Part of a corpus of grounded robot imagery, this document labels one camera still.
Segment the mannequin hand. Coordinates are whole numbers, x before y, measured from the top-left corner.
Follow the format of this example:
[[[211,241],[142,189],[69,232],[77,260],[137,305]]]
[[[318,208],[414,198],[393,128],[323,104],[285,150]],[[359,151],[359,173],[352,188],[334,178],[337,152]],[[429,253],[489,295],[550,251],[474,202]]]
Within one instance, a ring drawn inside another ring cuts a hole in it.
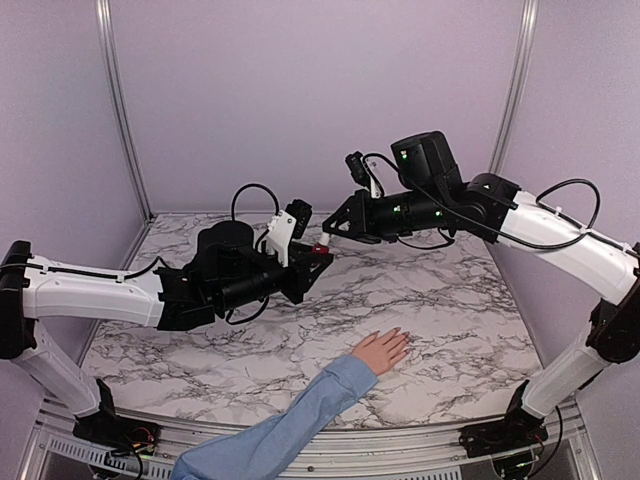
[[[392,370],[411,351],[409,333],[396,327],[381,334],[379,331],[365,337],[351,351],[376,376]]]

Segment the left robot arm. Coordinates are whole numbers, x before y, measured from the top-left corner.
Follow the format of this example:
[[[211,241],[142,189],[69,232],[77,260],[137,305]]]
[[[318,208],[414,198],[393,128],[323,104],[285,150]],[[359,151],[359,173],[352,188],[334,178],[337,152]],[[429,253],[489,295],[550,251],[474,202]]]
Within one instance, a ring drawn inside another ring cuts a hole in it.
[[[196,253],[182,268],[155,259],[137,271],[100,270],[35,256],[14,242],[1,263],[1,357],[18,365],[58,397],[76,422],[106,445],[127,430],[110,389],[89,377],[55,345],[44,317],[115,320],[159,331],[190,331],[229,321],[252,302],[274,294],[299,304],[333,261],[329,235],[299,243],[295,220],[273,221],[261,237],[227,220],[199,232]]]

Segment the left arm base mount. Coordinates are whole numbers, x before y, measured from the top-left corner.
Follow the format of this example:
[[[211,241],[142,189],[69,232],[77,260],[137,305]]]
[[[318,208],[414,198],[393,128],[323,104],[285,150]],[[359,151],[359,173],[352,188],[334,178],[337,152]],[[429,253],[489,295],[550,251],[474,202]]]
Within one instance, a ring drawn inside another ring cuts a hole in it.
[[[152,454],[157,446],[160,426],[131,418],[75,421],[73,435],[82,440],[114,449],[118,454]]]

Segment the aluminium frame post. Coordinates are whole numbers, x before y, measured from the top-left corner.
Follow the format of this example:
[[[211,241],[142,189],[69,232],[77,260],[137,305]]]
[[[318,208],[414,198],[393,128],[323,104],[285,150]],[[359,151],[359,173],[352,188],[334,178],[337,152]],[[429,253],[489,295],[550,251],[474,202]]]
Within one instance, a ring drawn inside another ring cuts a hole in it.
[[[524,96],[530,68],[539,7],[540,2],[538,0],[525,0],[522,3],[512,72],[501,122],[489,164],[489,171],[493,174],[500,175],[506,164],[509,144],[514,131],[519,106]]]
[[[121,80],[115,33],[113,28],[111,2],[97,0],[95,2],[98,32],[104,67],[108,84],[108,91],[112,103],[117,133],[121,142],[126,167],[130,176],[134,196],[141,216],[145,223],[150,223],[153,212],[148,193],[145,188],[142,169],[138,160],[136,146],[128,118],[124,88]]]

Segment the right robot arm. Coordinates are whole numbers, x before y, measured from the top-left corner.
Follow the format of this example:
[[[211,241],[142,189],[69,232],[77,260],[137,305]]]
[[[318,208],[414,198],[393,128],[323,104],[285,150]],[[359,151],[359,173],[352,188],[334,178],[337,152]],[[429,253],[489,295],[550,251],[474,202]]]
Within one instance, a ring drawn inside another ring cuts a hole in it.
[[[416,134],[392,144],[387,163],[405,192],[360,189],[322,226],[325,234],[365,244],[395,243],[415,232],[445,229],[526,252],[596,292],[588,327],[551,364],[514,393],[504,417],[466,428],[515,448],[570,394],[612,364],[639,353],[639,249],[613,240],[496,174],[462,179],[444,133]]]

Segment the blue sleeved forearm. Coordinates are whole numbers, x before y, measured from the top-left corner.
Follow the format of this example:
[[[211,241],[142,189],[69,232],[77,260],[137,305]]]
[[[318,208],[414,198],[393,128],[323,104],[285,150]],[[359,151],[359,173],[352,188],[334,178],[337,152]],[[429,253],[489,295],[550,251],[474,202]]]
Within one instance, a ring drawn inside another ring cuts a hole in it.
[[[235,435],[182,453],[173,479],[275,479],[343,411],[378,383],[364,361],[344,355],[326,366],[286,411]]]

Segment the front aluminium rail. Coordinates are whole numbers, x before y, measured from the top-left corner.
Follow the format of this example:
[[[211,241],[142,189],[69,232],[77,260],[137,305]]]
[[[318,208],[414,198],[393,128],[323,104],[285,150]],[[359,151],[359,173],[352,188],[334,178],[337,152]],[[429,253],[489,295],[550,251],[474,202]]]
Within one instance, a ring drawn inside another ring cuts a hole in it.
[[[326,430],[283,473],[285,479],[503,479],[510,467],[538,479],[599,479],[602,474],[573,401],[545,422],[544,446],[470,458],[459,444],[459,423],[370,430]],[[57,400],[43,401],[17,478],[89,479],[102,468],[133,479],[138,461],[107,460],[107,448],[72,435],[73,420]]]

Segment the red nail polish bottle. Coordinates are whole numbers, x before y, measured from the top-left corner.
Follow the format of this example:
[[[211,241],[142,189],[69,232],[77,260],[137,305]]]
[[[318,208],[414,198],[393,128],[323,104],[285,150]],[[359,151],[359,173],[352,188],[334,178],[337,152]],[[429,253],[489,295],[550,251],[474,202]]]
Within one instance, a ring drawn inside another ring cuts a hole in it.
[[[314,254],[328,254],[330,252],[329,243],[331,240],[331,235],[322,232],[317,242],[314,244],[312,248],[312,252]]]

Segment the right aluminium frame post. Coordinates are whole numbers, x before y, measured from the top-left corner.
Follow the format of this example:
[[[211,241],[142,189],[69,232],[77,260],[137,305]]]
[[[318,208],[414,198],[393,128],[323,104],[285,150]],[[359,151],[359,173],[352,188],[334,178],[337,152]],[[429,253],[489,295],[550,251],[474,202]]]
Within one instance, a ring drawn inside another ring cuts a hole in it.
[[[509,144],[514,131],[519,106],[524,96],[530,68],[539,7],[540,2],[538,0],[525,0],[522,3],[512,72],[501,122],[489,164],[489,171],[493,174],[500,175],[506,164]]]

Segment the left aluminium frame post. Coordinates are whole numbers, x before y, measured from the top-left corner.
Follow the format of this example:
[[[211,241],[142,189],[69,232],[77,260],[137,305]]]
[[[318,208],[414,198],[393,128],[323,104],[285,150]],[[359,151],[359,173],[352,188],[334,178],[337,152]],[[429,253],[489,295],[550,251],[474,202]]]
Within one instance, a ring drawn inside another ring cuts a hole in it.
[[[112,103],[117,133],[121,142],[126,167],[130,176],[134,196],[141,216],[145,223],[150,223],[153,212],[148,193],[145,188],[142,169],[138,160],[136,146],[128,118],[124,88],[121,80],[115,33],[113,28],[111,2],[97,0],[95,2],[98,32],[104,67],[108,84],[108,91]]]

